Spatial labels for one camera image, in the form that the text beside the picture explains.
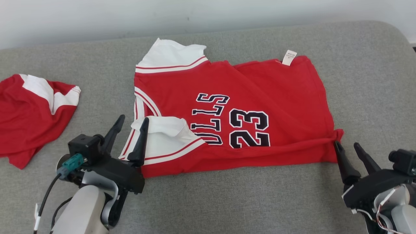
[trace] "white tag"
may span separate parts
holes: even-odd
[[[285,57],[283,58],[282,64],[290,66],[292,60],[295,58],[297,53],[295,51],[287,50]]]
[[[39,211],[37,210],[37,203],[35,205],[35,227],[33,228],[34,231],[37,231],[40,223],[40,216]]]

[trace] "cable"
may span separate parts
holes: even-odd
[[[374,221],[375,222],[375,220],[373,219],[373,217],[371,217],[370,213],[368,213],[367,211],[365,211],[363,209],[357,209],[357,211],[359,211],[359,212],[361,212],[363,214],[366,214],[370,218],[371,221]]]
[[[52,216],[52,224],[51,224],[51,229],[53,228],[53,226],[55,226],[55,218],[56,215],[58,215],[58,211],[60,208],[62,208],[66,203],[70,202],[72,199],[72,197],[68,198],[67,200],[65,200],[63,203],[61,203],[58,208],[56,208],[55,213]]]
[[[403,232],[398,232],[398,231],[396,231],[396,230],[392,230],[392,229],[389,229],[389,228],[387,228],[386,226],[384,226],[382,223],[381,223],[381,220],[380,220],[380,211],[381,211],[381,207],[389,200],[389,198],[393,195],[393,193],[395,192],[395,191],[397,191],[399,188],[400,188],[400,186],[397,186],[397,187],[395,187],[395,188],[393,188],[391,191],[390,191],[390,193],[380,202],[380,205],[379,205],[379,207],[378,207],[378,209],[377,209],[377,213],[376,213],[376,218],[377,218],[377,224],[379,225],[379,227],[381,228],[381,229],[383,229],[383,230],[385,230],[385,231],[387,231],[387,232],[392,232],[392,233],[395,233],[395,234],[404,234]]]
[[[37,211],[35,210],[35,218],[36,218],[36,222],[35,222],[35,227],[33,229],[33,234],[37,234],[37,228],[39,227],[39,223],[40,223],[40,217],[42,216],[42,212],[43,212],[43,208],[45,207],[45,203],[46,200],[48,199],[49,193],[52,190],[53,185],[55,184],[55,182],[59,179],[59,177],[61,176],[61,173],[58,173],[55,178],[52,180],[51,184],[49,185],[48,190],[46,191],[45,196],[43,197],[43,201],[42,204],[40,205],[39,208],[39,213],[37,213]]]

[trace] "black cable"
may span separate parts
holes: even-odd
[[[46,191],[45,196],[43,197],[42,204],[40,205],[40,208],[39,208],[39,213],[37,214],[37,219],[39,219],[39,221],[40,221],[40,217],[42,216],[43,208],[45,207],[46,199],[48,199],[49,193],[51,192],[53,185],[59,179],[60,176],[61,176],[61,173],[58,173],[55,176],[55,178],[52,180],[52,183],[49,185],[49,188]],[[33,230],[33,234],[37,234],[37,227],[35,227],[35,229]]]
[[[55,218],[58,215],[58,211],[60,208],[62,208],[66,203],[68,203],[70,200],[72,199],[72,197],[68,198],[67,200],[65,200],[63,203],[61,203],[58,208],[56,208],[55,213],[52,216],[52,224],[51,224],[51,229],[53,228],[53,226],[55,226]]]

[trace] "white wall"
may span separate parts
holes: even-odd
[[[380,20],[416,43],[415,0],[0,0],[0,49],[341,20]]]

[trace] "gray couch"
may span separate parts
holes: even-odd
[[[0,233],[31,233],[34,207],[55,175],[67,142],[80,133],[104,134],[120,114],[118,156],[133,119],[134,66],[156,37],[41,45],[0,51],[0,80],[31,74],[80,86],[80,103],[59,139],[24,170],[0,159]],[[211,61],[238,64],[282,59],[286,50],[308,56],[327,90],[335,126],[352,164],[358,141],[381,167],[393,149],[416,149],[416,53],[406,38],[381,22],[340,22],[237,32],[162,37],[207,45]],[[127,197],[112,233],[366,233],[364,220],[341,199],[336,164],[247,167],[146,180],[143,194]],[[77,191],[58,181],[47,201],[40,234],[49,233],[56,207]]]

